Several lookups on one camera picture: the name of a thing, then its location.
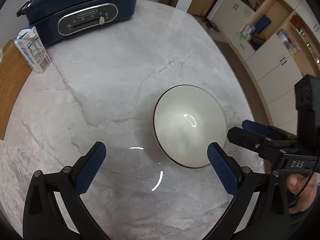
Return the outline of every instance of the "brand logo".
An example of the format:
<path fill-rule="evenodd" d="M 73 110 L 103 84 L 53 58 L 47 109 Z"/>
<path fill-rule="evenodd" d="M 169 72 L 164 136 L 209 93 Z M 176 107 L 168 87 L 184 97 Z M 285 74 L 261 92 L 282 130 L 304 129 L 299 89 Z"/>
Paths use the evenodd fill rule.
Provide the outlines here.
<path fill-rule="evenodd" d="M 77 14 L 77 18 L 82 18 L 82 17 L 88 16 L 88 15 L 94 15 L 97 12 L 98 12 L 97 9 L 91 9 L 91 10 L 88 10 L 88 11 L 84 11 L 84 12 L 78 13 Z"/>
<path fill-rule="evenodd" d="M 296 161 L 293 161 L 292 164 L 291 164 L 291 167 L 292 168 L 302 168 L 304 165 L 304 162 L 296 162 Z"/>

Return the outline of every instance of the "metal screw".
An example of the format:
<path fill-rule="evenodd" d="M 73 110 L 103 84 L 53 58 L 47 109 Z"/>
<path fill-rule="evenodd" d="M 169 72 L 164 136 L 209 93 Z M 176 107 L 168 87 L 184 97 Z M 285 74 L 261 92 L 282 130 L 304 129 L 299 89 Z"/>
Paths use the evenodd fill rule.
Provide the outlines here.
<path fill-rule="evenodd" d="M 69 173 L 71 171 L 71 167 L 70 166 L 66 166 L 63 168 L 62 170 L 64 173 Z"/>
<path fill-rule="evenodd" d="M 280 175 L 279 171 L 273 171 L 272 174 L 273 174 L 274 176 L 276 176 L 276 177 L 279 177 L 279 175 Z"/>
<path fill-rule="evenodd" d="M 247 166 L 244 166 L 244 167 L 242 167 L 242 171 L 244 172 L 244 173 L 250 173 L 251 172 L 251 169 L 249 168 L 249 167 L 247 167 Z"/>
<path fill-rule="evenodd" d="M 35 173 L 33 174 L 33 176 L 35 177 L 39 177 L 41 175 L 41 171 L 35 171 Z"/>

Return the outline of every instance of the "blue textured finger pad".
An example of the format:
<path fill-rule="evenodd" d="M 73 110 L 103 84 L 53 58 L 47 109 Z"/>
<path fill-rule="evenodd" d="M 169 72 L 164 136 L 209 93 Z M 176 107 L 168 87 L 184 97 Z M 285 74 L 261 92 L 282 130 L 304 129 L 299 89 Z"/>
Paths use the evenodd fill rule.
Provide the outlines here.
<path fill-rule="evenodd" d="M 254 132 L 264 136 L 268 136 L 270 134 L 269 127 L 249 120 L 244 120 L 242 122 L 242 128 L 248 132 Z"/>
<path fill-rule="evenodd" d="M 226 192 L 236 196 L 238 193 L 238 179 L 227 162 L 212 144 L 208 146 L 207 155 Z"/>
<path fill-rule="evenodd" d="M 77 196 L 87 192 L 106 155 L 106 146 L 101 143 L 76 178 Z"/>

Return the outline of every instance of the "bowl rim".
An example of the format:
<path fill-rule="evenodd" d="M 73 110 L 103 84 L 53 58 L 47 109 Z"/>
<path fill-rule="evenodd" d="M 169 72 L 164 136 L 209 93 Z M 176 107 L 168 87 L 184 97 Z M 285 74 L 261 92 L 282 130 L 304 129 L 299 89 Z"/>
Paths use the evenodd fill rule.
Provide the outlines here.
<path fill-rule="evenodd" d="M 227 141 L 228 141 L 228 138 L 227 138 L 227 119 L 226 119 L 226 116 L 225 116 L 225 114 L 224 114 L 223 108 L 221 107 L 221 105 L 219 104 L 219 102 L 218 102 L 208 91 L 206 91 L 205 89 L 203 89 L 203 88 L 201 88 L 201 87 L 198 87 L 198 86 L 195 86 L 195 85 L 189 85 L 189 84 L 181 84 L 181 85 L 176 85 L 176 86 L 174 86 L 174 87 L 171 87 L 171 88 L 167 89 L 164 93 L 162 93 L 162 95 L 159 97 L 159 99 L 158 99 L 158 101 L 157 101 L 157 103 L 156 103 L 155 109 L 153 110 L 153 116 L 152 116 L 153 135 L 155 136 L 156 141 L 158 142 L 158 145 L 159 145 L 159 147 L 161 148 L 161 150 L 163 151 L 163 153 L 164 153 L 165 155 L 167 155 L 167 157 L 168 157 L 171 161 L 173 161 L 174 163 L 176 163 L 176 164 L 178 164 L 178 165 L 180 165 L 180 166 L 182 166 L 182 167 L 189 168 L 189 169 L 199 169 L 199 168 L 203 168 L 203 167 L 209 166 L 209 165 L 210 165 L 210 162 L 209 162 L 208 164 L 204 165 L 204 166 L 189 167 L 189 166 L 183 165 L 183 164 L 177 162 L 176 160 L 174 160 L 174 159 L 164 150 L 164 148 L 162 147 L 162 145 L 161 145 L 161 143 L 160 143 L 160 141 L 159 141 L 159 139 L 158 139 L 157 133 L 156 133 L 155 114 L 156 114 L 156 109 L 157 109 L 158 103 L 160 102 L 161 98 L 162 98 L 167 92 L 169 92 L 169 90 L 174 89 L 174 88 L 176 88 L 176 87 L 180 87 L 180 86 L 190 86 L 190 87 L 198 88 L 198 89 L 206 92 L 209 96 L 211 96 L 212 99 L 218 104 L 218 106 L 220 107 L 220 109 L 221 109 L 221 111 L 222 111 L 222 114 L 223 114 L 223 117 L 224 117 L 224 121 L 225 121 L 225 124 L 226 124 L 226 140 L 225 140 L 225 142 L 224 142 L 223 147 L 221 147 L 221 148 L 224 149 L 224 148 L 226 147 Z"/>

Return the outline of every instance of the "white bowl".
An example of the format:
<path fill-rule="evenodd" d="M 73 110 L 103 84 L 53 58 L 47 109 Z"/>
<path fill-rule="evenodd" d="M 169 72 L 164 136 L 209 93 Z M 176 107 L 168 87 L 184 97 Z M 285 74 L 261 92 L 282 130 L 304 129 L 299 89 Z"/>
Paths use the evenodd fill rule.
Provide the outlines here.
<path fill-rule="evenodd" d="M 208 165 L 208 145 L 218 142 L 223 148 L 227 136 L 221 106 L 209 93 L 191 85 L 170 88 L 159 98 L 153 129 L 163 152 L 189 168 Z"/>

